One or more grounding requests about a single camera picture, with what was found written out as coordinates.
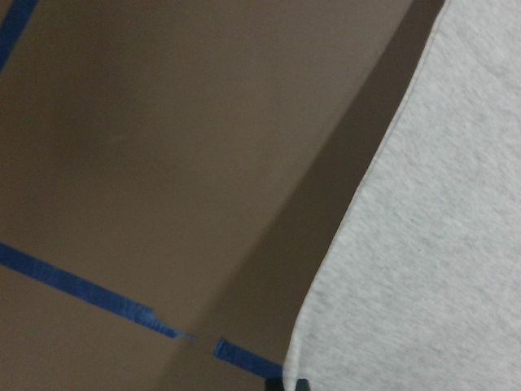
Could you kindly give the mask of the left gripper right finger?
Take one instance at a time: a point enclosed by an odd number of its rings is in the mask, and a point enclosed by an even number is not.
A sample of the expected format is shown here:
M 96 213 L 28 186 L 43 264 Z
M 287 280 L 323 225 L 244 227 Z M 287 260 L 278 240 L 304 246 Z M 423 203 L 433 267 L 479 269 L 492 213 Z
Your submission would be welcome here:
M 307 379 L 298 379 L 296 381 L 295 391 L 310 391 L 310 383 Z

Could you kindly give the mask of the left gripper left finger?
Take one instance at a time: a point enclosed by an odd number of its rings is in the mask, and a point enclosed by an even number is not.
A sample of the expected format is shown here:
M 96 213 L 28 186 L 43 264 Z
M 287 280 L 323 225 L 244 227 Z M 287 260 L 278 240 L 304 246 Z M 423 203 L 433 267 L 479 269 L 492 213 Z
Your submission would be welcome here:
M 282 378 L 266 379 L 265 391 L 284 391 L 284 384 Z

